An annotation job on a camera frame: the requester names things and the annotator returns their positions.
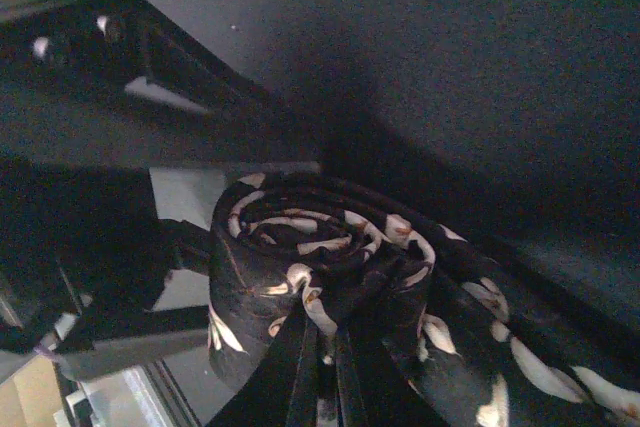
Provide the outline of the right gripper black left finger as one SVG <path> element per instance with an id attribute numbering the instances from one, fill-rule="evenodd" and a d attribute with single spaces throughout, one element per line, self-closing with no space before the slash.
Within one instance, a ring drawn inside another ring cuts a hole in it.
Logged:
<path id="1" fill-rule="evenodd" d="M 314 426 L 318 398 L 318 330 L 294 308 L 244 387 L 211 426 Z"/>

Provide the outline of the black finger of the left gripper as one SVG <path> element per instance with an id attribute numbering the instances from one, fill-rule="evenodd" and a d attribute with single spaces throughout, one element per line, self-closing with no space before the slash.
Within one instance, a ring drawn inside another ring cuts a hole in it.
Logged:
<path id="1" fill-rule="evenodd" d="M 146 0 L 1 0 L 1 348 L 87 381 L 197 346 L 203 306 L 154 310 L 207 239 L 159 215 L 153 171 L 314 170 L 307 116 Z"/>

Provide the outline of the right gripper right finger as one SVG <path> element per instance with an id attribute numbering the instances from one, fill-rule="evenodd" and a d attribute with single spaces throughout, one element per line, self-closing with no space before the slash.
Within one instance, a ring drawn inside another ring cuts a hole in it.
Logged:
<path id="1" fill-rule="evenodd" d="M 356 328 L 336 337 L 340 426 L 445 426 L 396 368 L 380 340 Z"/>

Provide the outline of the black floral patterned tie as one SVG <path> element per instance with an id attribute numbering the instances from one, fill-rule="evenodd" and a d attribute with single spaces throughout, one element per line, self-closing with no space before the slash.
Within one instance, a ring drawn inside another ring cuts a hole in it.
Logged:
<path id="1" fill-rule="evenodd" d="M 445 426 L 635 426 L 639 338 L 443 224 L 315 174 L 251 174 L 211 222 L 208 350 L 236 395 L 298 305 L 318 334 L 315 425 L 339 420 L 336 337 L 386 348 Z"/>

